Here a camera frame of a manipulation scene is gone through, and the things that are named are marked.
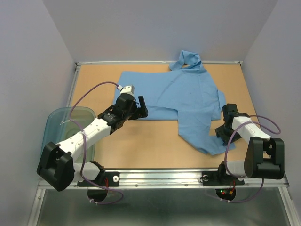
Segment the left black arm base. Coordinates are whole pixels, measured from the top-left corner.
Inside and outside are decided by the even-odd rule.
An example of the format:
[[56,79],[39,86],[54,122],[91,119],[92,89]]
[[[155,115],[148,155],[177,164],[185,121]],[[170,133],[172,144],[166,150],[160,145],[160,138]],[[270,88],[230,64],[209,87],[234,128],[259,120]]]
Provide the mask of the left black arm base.
[[92,180],[93,183],[98,184],[100,186],[106,187],[118,187],[119,186],[119,176],[120,173],[117,171],[102,171],[96,177],[95,180]]

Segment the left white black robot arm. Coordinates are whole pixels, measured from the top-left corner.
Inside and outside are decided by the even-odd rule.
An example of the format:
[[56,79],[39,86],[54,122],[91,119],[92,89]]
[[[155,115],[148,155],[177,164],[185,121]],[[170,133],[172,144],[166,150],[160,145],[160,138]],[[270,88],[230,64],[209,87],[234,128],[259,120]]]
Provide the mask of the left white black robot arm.
[[88,126],[80,129],[72,137],[57,144],[49,142],[43,148],[37,167],[37,174],[55,190],[62,191],[72,182],[89,180],[98,186],[104,182],[103,168],[95,161],[75,161],[86,159],[87,149],[101,139],[120,129],[127,120],[146,118],[148,110],[143,96],[137,99],[128,93],[118,96],[116,103],[99,114]]

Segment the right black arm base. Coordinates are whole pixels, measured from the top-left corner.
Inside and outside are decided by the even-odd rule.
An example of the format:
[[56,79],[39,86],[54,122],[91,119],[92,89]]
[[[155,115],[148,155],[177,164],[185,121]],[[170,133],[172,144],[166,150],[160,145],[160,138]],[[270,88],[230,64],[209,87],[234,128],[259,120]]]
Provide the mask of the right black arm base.
[[227,174],[220,174],[217,171],[203,171],[200,182],[204,186],[242,186],[245,184],[243,180],[238,180]]

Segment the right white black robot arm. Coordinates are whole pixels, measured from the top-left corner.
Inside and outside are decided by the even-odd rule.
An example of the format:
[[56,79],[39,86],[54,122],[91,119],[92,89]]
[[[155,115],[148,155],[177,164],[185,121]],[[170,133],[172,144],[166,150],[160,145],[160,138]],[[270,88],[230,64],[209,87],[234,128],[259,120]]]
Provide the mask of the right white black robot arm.
[[[226,146],[224,161],[216,172],[221,185],[239,179],[282,179],[285,174],[285,144],[282,139],[272,138],[252,121],[251,115],[240,113],[236,104],[222,107],[224,124],[215,129],[216,136]],[[227,161],[230,145],[244,139],[248,144],[243,161]]]

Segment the light blue long sleeve shirt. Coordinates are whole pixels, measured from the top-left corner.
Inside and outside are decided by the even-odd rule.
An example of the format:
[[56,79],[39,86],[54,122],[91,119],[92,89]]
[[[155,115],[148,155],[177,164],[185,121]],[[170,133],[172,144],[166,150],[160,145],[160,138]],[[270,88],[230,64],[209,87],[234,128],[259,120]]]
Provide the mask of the light blue long sleeve shirt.
[[222,154],[226,150],[223,141],[209,132],[211,122],[222,117],[224,94],[197,53],[181,51],[169,69],[162,73],[123,71],[118,84],[133,85],[134,95],[144,97],[146,120],[176,120],[178,135],[196,150]]

